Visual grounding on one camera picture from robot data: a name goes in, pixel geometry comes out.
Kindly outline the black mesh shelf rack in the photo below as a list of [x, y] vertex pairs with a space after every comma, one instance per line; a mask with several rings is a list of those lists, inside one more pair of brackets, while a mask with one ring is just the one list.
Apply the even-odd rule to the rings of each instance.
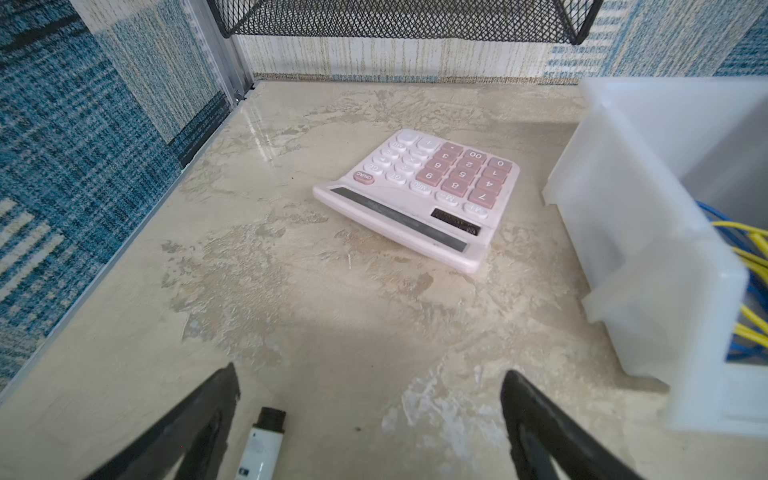
[[233, 35], [459, 39], [579, 45], [600, 0], [213, 0], [223, 37]]

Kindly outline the black white marker pen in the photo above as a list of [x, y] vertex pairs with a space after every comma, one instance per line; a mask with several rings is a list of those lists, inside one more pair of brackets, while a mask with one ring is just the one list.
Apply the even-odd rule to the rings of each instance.
[[285, 433], [286, 412], [263, 407], [252, 425], [235, 478], [272, 480]]

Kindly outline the pink calculator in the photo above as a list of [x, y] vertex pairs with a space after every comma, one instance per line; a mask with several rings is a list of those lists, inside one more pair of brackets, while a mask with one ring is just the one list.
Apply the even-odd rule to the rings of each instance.
[[483, 264], [521, 173], [478, 147], [400, 129], [314, 197], [362, 226], [472, 274]]

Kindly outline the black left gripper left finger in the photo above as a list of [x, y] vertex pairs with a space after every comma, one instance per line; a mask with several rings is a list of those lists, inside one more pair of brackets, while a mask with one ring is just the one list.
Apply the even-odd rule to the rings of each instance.
[[233, 364], [210, 377], [88, 479], [215, 479], [240, 387]]

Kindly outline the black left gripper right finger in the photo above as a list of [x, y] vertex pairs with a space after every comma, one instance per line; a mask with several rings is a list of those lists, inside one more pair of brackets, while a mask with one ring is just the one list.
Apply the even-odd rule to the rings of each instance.
[[506, 372], [500, 402], [510, 456], [520, 479], [638, 479], [516, 370]]

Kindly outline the white plastic bin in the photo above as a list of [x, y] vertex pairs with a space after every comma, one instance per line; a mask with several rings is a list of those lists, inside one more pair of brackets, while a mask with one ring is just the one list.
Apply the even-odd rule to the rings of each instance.
[[767, 369], [730, 362], [749, 274], [705, 206], [767, 223], [763, 77], [588, 78], [543, 190], [623, 370], [667, 384], [673, 429], [763, 438]]

